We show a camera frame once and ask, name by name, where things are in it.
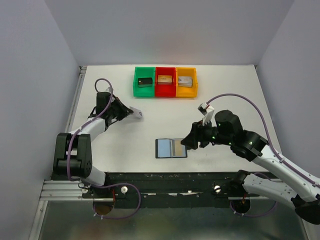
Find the silver VIP credit card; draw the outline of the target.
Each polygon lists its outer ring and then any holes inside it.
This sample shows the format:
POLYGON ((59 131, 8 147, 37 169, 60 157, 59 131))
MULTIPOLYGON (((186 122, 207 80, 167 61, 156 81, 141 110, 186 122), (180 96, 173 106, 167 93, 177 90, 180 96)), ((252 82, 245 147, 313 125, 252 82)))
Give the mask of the silver VIP credit card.
POLYGON ((137 109, 135 107, 132 107, 130 106, 129 109, 132 111, 131 113, 131 116, 137 118, 137 119, 142 119, 144 116, 143 116, 143 113, 140 109, 137 109))

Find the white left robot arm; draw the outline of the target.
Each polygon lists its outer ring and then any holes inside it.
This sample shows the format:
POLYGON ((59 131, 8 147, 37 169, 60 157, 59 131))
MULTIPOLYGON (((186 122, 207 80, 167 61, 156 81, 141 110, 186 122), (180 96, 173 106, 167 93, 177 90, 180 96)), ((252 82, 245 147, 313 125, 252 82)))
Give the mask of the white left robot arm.
POLYGON ((86 122, 71 132, 59 133, 56 137, 53 173, 65 176, 70 181, 85 181, 94 185, 93 191, 101 198, 107 197, 111 185, 106 182, 106 173, 93 166, 92 142, 112 124, 135 113, 110 92, 96 94, 96 106, 86 122))

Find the black leather card holder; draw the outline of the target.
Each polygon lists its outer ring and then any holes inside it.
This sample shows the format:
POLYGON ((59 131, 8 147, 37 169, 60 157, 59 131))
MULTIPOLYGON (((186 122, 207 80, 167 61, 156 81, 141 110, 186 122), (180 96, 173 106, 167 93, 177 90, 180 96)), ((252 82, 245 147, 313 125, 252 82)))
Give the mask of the black leather card holder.
POLYGON ((181 138, 158 138, 155 140, 155 158, 187 158, 187 148, 181 144, 181 138))

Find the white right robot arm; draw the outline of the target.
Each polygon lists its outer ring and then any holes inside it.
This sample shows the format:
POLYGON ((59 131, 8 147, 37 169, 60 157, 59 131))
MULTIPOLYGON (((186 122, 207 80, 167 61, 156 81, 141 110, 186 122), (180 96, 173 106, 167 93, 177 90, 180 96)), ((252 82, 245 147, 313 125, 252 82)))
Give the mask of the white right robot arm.
POLYGON ((219 111, 214 119, 216 126, 211 122, 194 122, 181 144, 193 150, 208 144, 229 146, 238 157, 263 167, 281 180, 276 183, 239 171, 230 183, 234 195, 248 193, 267 197, 294 209, 303 220, 319 225, 320 179, 273 150, 271 143, 261 135, 244 130, 239 117, 231 111, 219 111))

